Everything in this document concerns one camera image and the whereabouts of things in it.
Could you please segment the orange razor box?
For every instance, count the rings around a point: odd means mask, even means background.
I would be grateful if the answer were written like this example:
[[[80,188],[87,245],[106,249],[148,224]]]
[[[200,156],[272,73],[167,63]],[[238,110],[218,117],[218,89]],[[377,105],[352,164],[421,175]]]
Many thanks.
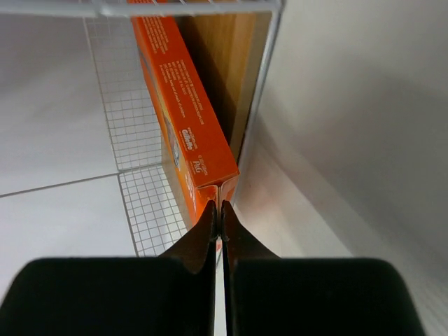
[[[232,198],[239,169],[172,16],[131,19],[143,77],[191,224]]]

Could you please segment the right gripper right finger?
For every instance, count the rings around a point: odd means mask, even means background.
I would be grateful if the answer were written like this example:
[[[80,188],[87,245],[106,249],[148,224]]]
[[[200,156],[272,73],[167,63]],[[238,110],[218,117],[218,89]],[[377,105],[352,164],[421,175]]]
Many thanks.
[[[407,286],[376,258],[280,258],[221,206],[229,335],[423,335]]]

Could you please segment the white wire wooden shelf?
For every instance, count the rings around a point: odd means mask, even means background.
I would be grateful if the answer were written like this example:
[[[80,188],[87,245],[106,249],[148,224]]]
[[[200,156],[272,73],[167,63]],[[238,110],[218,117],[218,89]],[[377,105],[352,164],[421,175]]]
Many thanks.
[[[282,1],[2,1],[1,266],[157,256],[232,196]]]

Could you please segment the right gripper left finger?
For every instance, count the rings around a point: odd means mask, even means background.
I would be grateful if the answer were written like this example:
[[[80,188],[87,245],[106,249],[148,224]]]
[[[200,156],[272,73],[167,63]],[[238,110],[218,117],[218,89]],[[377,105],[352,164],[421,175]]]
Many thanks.
[[[212,335],[217,210],[157,257],[41,258],[15,276],[2,335]]]

